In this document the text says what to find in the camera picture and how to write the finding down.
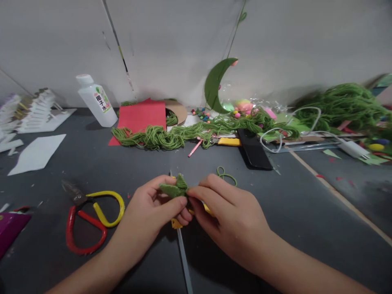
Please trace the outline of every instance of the wooden strip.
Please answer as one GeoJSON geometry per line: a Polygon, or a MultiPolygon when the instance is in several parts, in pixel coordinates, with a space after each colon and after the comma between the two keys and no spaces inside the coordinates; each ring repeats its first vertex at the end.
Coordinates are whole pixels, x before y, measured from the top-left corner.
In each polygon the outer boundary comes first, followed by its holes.
{"type": "MultiPolygon", "coordinates": [[[[308,171],[310,171],[313,175],[317,176],[318,173],[311,168],[301,157],[299,157],[296,153],[293,151],[289,151],[296,160],[298,160],[308,171]]],[[[320,182],[324,184],[328,188],[328,190],[336,197],[338,198],[341,202],[343,202],[344,205],[346,205],[349,209],[351,209],[361,220],[363,220],[365,223],[367,223],[378,235],[381,236],[391,247],[392,247],[392,239],[385,234],[379,227],[377,227],[372,221],[370,221],[362,212],[360,212],[353,204],[351,204],[350,201],[348,201],[342,194],[340,194],[330,183],[328,183],[325,179],[323,178],[317,178],[320,182]]]]}

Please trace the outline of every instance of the bottle label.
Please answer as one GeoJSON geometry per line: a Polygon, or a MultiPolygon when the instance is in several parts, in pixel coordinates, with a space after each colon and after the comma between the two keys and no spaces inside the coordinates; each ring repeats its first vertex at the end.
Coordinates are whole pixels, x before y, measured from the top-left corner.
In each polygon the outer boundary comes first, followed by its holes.
{"type": "Polygon", "coordinates": [[[102,112],[106,113],[111,109],[109,99],[107,98],[106,93],[102,87],[96,87],[95,90],[96,90],[96,92],[94,93],[95,101],[97,101],[102,112]]]}

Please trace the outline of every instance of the purple box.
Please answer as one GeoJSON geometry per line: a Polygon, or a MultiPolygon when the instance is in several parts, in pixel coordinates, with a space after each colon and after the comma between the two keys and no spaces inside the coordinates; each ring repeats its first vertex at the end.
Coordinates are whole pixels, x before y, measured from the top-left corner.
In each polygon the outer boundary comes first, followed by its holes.
{"type": "Polygon", "coordinates": [[[0,259],[30,219],[30,214],[0,213],[0,259]]]}

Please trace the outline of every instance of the yellow scissors handle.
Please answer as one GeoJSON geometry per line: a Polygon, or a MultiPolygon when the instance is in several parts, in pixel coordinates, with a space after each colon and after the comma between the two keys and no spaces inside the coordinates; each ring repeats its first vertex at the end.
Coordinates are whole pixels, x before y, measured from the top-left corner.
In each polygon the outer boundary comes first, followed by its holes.
{"type": "Polygon", "coordinates": [[[125,204],[124,204],[124,200],[122,199],[122,197],[113,191],[101,191],[101,192],[96,192],[96,193],[92,193],[92,194],[87,194],[87,197],[97,197],[97,196],[105,196],[105,195],[111,195],[114,198],[117,199],[119,205],[120,205],[120,213],[118,214],[118,218],[112,222],[109,223],[105,217],[105,215],[102,212],[102,209],[99,207],[98,203],[94,203],[93,207],[95,209],[95,212],[98,215],[99,220],[101,221],[101,223],[105,226],[105,227],[115,227],[116,225],[118,225],[118,223],[120,222],[120,220],[123,218],[124,212],[125,212],[125,204]]]}

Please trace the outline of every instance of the red cardstock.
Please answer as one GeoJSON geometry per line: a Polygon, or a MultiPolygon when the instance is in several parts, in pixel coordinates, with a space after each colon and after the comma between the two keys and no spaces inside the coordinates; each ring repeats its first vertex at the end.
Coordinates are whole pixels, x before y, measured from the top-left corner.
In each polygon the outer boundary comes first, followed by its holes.
{"type": "MultiPolygon", "coordinates": [[[[149,125],[161,125],[166,129],[166,108],[164,101],[153,101],[150,98],[131,106],[120,107],[120,118],[118,120],[118,128],[130,128],[132,133],[144,129],[149,125]]],[[[109,146],[120,146],[120,142],[113,137],[109,146]]]]}

